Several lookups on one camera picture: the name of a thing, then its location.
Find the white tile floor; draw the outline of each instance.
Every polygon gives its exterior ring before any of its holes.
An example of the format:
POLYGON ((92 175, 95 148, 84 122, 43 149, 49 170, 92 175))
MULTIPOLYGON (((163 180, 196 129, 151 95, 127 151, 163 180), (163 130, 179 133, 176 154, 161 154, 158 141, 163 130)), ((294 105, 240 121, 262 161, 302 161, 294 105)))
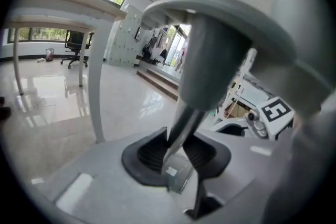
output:
MULTIPOLYGON (((3 125, 7 149, 24 180, 45 178, 95 144, 87 95, 78 86, 78 64, 20 61, 25 94, 17 92, 11 62, 0 65, 0 95, 13 115, 3 125)), ((137 76, 135 69, 104 64, 101 117, 107 140, 170 126, 176 102, 137 76)), ((210 127, 211 119, 202 127, 210 127)))

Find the office chair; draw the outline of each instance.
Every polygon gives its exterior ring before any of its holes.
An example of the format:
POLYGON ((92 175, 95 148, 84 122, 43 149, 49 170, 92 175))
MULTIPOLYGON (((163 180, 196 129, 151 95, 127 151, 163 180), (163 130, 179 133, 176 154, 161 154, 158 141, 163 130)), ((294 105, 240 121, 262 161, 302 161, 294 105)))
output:
MULTIPOLYGON (((86 44, 86 46, 85 46, 85 50, 87 50, 88 48, 90 48, 90 46, 91 46, 91 39, 92 39, 93 34, 94 33, 90 33, 89 34, 90 35, 90 39, 89 39, 89 43, 86 44)), ((78 54, 80 54, 80 49, 82 47, 83 38, 84 38, 84 33, 77 32, 77 31, 69 31, 69 30, 67 30, 67 36, 66 36, 66 39, 65 39, 65 46, 64 47, 70 49, 71 51, 73 51, 75 53, 75 55, 71 56, 71 57, 68 57, 68 58, 65 58, 65 59, 62 59, 61 65, 63 65, 63 61, 71 60, 71 62, 68 65, 68 68, 70 69, 71 68, 71 64, 73 62, 79 61, 78 54)), ((86 60, 84 60, 84 63, 85 63, 85 67, 88 67, 88 64, 87 64, 86 60)))

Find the step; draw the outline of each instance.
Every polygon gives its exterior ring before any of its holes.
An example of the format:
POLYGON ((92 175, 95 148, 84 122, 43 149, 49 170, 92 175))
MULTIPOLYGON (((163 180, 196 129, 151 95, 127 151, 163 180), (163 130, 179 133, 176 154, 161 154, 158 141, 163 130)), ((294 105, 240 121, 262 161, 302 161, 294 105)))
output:
POLYGON ((157 72, 153 69, 147 69, 147 73, 153 75, 154 77, 156 77, 157 79, 163 81, 164 83, 168 84, 170 87, 172 87, 173 89, 177 90, 179 88, 178 82, 166 77, 164 74, 157 72))
POLYGON ((152 73, 138 69, 136 71, 136 74, 141 78, 143 78, 144 80, 146 80, 147 82, 149 82, 154 87, 158 88, 163 93, 167 94, 170 98, 174 99, 175 101, 178 100, 179 98, 178 91, 169 84, 162 81, 161 79, 157 78, 152 73))

